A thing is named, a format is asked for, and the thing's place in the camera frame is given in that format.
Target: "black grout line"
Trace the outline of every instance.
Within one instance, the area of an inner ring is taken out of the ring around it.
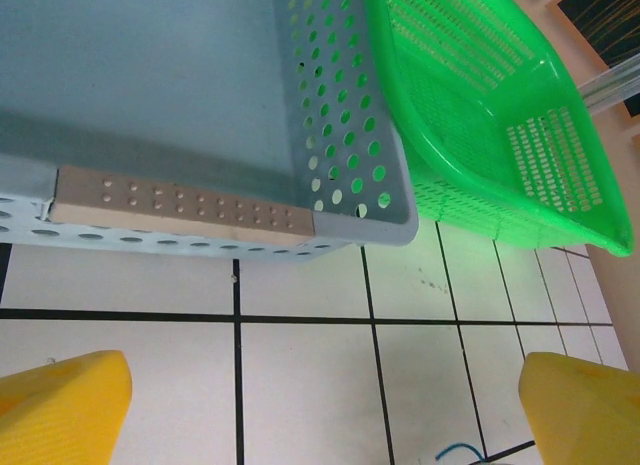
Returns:
[[[507,279],[504,276],[504,269],[502,268],[502,261],[500,260],[500,253],[498,253],[498,246],[496,245],[496,241],[493,241],[493,249],[496,252],[496,258],[498,259],[498,268],[500,268],[500,276],[502,276],[502,284],[504,285],[504,291],[507,294],[507,302],[509,302],[509,310],[511,310],[511,317],[513,321],[516,322],[516,314],[513,311],[513,303],[511,302],[511,295],[509,295],[509,287],[507,286]],[[522,359],[524,360],[526,355],[524,353],[524,347],[522,346],[522,337],[520,337],[520,329],[516,325],[516,335],[518,336],[518,343],[520,344],[520,352],[522,353]]]
[[[566,248],[561,248],[561,247],[551,247],[551,248],[553,248],[554,250],[559,250],[561,252],[568,253],[570,255],[575,255],[576,257],[582,257],[582,258],[586,258],[587,260],[591,260],[589,258],[589,255],[585,255],[583,253],[574,252],[573,250],[567,250]]]
[[[451,320],[414,318],[349,318],[349,317],[289,317],[269,315],[242,315],[170,312],[118,312],[108,310],[51,310],[41,308],[0,308],[0,319],[13,320],[87,320],[114,322],[187,322],[187,323],[262,323],[292,325],[464,325],[464,326],[555,326],[613,327],[610,323],[586,322],[533,322],[499,320]]]
[[[2,304],[2,292],[9,272],[9,259],[11,258],[11,244],[0,243],[0,304]]]
[[[562,332],[560,331],[560,325],[558,325],[558,316],[556,315],[556,309],[553,306],[553,300],[551,299],[551,293],[549,292],[549,287],[547,286],[547,279],[544,276],[544,270],[542,269],[542,264],[540,263],[540,257],[538,256],[538,251],[534,250],[536,254],[536,260],[538,261],[538,268],[540,269],[540,275],[542,276],[542,283],[544,283],[544,289],[547,291],[547,298],[549,298],[549,303],[551,304],[551,312],[553,313],[553,319],[556,322],[556,327],[558,328],[558,335],[560,335],[560,342],[562,342],[562,349],[564,350],[564,354],[567,353],[567,346],[564,343],[564,337],[562,336]]]
[[[571,276],[573,277],[573,283],[576,286],[576,290],[578,291],[578,298],[580,299],[580,304],[582,305],[582,311],[584,312],[584,316],[587,318],[587,323],[589,323],[589,314],[587,313],[587,308],[584,306],[584,300],[582,299],[582,293],[580,293],[580,287],[578,286],[578,280],[576,280],[576,274],[573,272],[573,266],[571,265],[571,260],[569,260],[569,255],[567,255],[567,262],[569,263],[569,270],[571,270]],[[589,326],[589,332],[591,332],[591,338],[593,339],[593,344],[596,346],[596,352],[598,352],[598,358],[600,359],[600,363],[604,363],[602,361],[602,355],[600,354],[600,347],[598,347],[598,341],[596,340],[596,336],[593,333],[593,328]]]
[[[533,440],[530,440],[528,442],[525,443],[521,443],[520,445],[516,445],[515,447],[511,447],[508,448],[507,450],[504,450],[502,452],[496,453],[494,455],[491,455],[489,457],[487,457],[484,461],[484,463],[491,463],[491,462],[495,462],[496,460],[501,460],[505,457],[508,457],[510,455],[513,455],[514,453],[518,453],[521,452],[522,450],[526,450],[527,448],[531,448],[534,447],[536,445],[536,443]],[[476,461],[471,463],[471,465],[476,465],[478,463],[483,463],[480,461]]]
[[[242,317],[240,309],[240,261],[233,261],[233,342],[236,398],[236,461],[244,465],[244,402],[242,387]]]
[[[460,320],[458,320],[458,309],[456,308],[456,300],[454,298],[453,286],[451,285],[451,276],[449,275],[449,266],[447,265],[447,257],[444,252],[444,243],[442,242],[442,235],[440,233],[440,226],[436,222],[436,232],[438,234],[438,242],[440,244],[440,254],[442,255],[442,265],[444,266],[444,273],[447,277],[447,285],[449,286],[449,293],[451,294],[451,305],[453,306],[453,316],[456,319],[456,328],[458,329],[458,338],[460,339],[460,348],[462,349],[462,359],[464,360],[464,369],[467,373],[467,381],[469,382],[469,391],[471,392],[471,401],[473,402],[473,411],[476,415],[476,424],[478,425],[478,433],[480,434],[480,442],[482,443],[482,453],[487,456],[487,445],[484,441],[484,433],[482,432],[482,424],[480,423],[480,412],[478,411],[478,402],[476,401],[476,394],[473,391],[473,381],[471,380],[471,370],[469,370],[469,361],[467,360],[467,352],[464,348],[464,339],[462,338],[462,327],[460,326]]]
[[[382,360],[380,359],[380,346],[378,344],[378,332],[376,330],[375,315],[373,312],[373,296],[371,294],[371,282],[369,281],[369,266],[367,265],[367,254],[364,250],[364,247],[360,247],[360,255],[362,257],[364,285],[367,291],[367,302],[369,304],[369,318],[371,319],[371,335],[373,337],[373,352],[376,358],[376,369],[378,371],[378,387],[380,388],[380,401],[382,402],[382,417],[384,419],[384,430],[387,435],[389,463],[391,465],[395,465],[396,459],[393,453],[393,442],[391,440],[391,422],[389,421],[389,409],[387,407],[387,396],[384,390],[384,380],[382,378]]]

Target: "green plastic basket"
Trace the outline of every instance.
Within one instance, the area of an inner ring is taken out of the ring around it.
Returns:
[[[365,0],[419,213],[517,246],[633,234],[576,86],[512,0]]]

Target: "white tile floor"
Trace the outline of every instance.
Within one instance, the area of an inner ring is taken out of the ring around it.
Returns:
[[[539,464],[523,353],[626,367],[591,264],[572,252],[425,221],[407,247],[366,247],[366,268],[356,247],[242,262],[234,287],[229,260],[14,246],[0,376],[123,350],[134,398],[114,464],[429,464],[461,441]]]

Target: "blue wire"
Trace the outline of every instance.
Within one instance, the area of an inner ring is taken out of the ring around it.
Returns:
[[[438,455],[436,455],[436,461],[440,460],[442,457],[444,457],[447,453],[449,453],[452,450],[455,450],[456,448],[466,448],[468,450],[471,450],[473,453],[476,454],[476,456],[478,457],[478,459],[481,462],[484,462],[484,457],[482,456],[482,454],[478,451],[477,448],[469,445],[468,443],[454,443],[453,445],[449,445],[447,448],[445,448],[443,451],[441,451]]]

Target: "gray plastic basket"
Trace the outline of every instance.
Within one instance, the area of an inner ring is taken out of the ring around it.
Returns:
[[[416,233],[362,0],[0,0],[0,49],[0,241],[302,260]]]

